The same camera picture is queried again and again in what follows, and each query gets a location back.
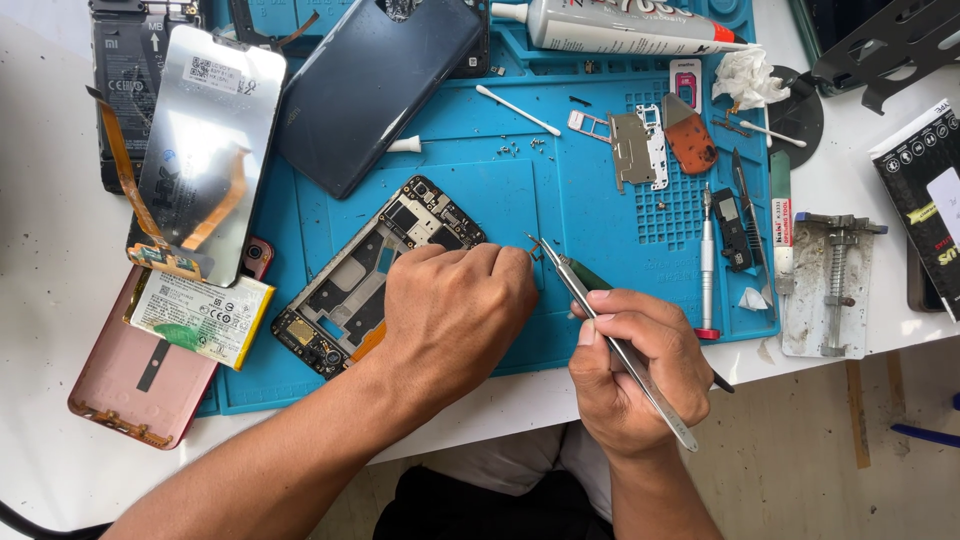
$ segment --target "floor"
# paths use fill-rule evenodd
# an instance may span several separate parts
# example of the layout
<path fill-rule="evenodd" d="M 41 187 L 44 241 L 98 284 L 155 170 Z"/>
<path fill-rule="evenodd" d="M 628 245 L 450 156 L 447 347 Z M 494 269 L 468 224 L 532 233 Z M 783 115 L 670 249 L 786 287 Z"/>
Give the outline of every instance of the floor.
<path fill-rule="evenodd" d="M 956 538 L 960 449 L 887 429 L 902 422 L 960 433 L 950 407 L 960 392 L 955 346 L 960 339 L 945 339 L 711 392 L 712 412 L 693 429 L 701 450 L 686 457 L 720 529 L 779 540 Z M 309 540 L 370 538 L 404 466 L 365 468 Z"/>

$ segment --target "red base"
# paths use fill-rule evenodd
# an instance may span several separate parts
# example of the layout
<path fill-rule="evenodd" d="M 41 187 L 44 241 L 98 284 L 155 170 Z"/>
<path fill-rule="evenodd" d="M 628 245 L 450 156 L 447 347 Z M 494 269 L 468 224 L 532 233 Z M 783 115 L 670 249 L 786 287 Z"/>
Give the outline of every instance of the red base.
<path fill-rule="evenodd" d="M 720 339 L 719 330 L 695 328 L 693 329 L 693 333 L 697 334 L 697 337 L 700 339 Z"/>

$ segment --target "white glue tube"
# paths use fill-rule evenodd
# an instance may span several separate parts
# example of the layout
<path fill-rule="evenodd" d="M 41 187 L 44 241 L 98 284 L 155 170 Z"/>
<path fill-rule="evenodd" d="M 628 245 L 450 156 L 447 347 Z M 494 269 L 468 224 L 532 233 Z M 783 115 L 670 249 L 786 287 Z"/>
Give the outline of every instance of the white glue tube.
<path fill-rule="evenodd" d="M 756 47 L 698 14 L 650 0 L 533 0 L 491 4 L 527 25 L 544 49 L 629 55 L 708 55 Z"/>

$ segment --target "man's right hand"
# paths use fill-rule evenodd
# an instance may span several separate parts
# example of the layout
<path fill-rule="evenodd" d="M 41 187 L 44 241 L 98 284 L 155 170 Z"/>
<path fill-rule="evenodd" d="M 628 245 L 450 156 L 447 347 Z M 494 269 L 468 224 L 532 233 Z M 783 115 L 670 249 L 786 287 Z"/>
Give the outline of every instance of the man's right hand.
<path fill-rule="evenodd" d="M 537 298 L 533 262 L 519 248 L 422 246 L 387 274 L 387 335 L 375 352 L 418 405 L 437 411 L 490 376 Z"/>
<path fill-rule="evenodd" d="M 707 391 L 713 372 L 700 342 L 677 306 L 627 289 L 594 290 L 590 306 L 601 313 L 580 329 L 569 362 L 580 415 L 611 461 L 643 456 L 674 442 L 674 434 L 633 378 L 611 370 L 604 335 L 619 337 L 650 359 L 650 377 L 690 427 L 709 413 Z M 586 318 L 580 305 L 571 310 Z"/>

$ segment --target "pink phone back cover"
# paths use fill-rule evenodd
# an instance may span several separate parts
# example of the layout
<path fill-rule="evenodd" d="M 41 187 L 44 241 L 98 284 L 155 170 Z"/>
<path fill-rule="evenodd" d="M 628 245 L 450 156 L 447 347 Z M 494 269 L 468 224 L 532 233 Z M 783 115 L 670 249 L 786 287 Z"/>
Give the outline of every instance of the pink phone back cover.
<path fill-rule="evenodd" d="M 86 401 L 87 406 L 98 411 L 115 411 L 121 420 L 135 426 L 145 424 L 147 431 L 162 438 L 173 436 L 173 440 L 162 447 L 162 450 L 171 450 L 190 426 L 217 362 L 171 345 L 150 389 L 143 392 L 136 388 L 160 341 L 159 337 L 123 321 L 142 271 L 143 268 L 134 266 L 127 276 L 67 405 L 71 412 L 82 416 L 85 409 L 78 410 L 74 404 Z"/>

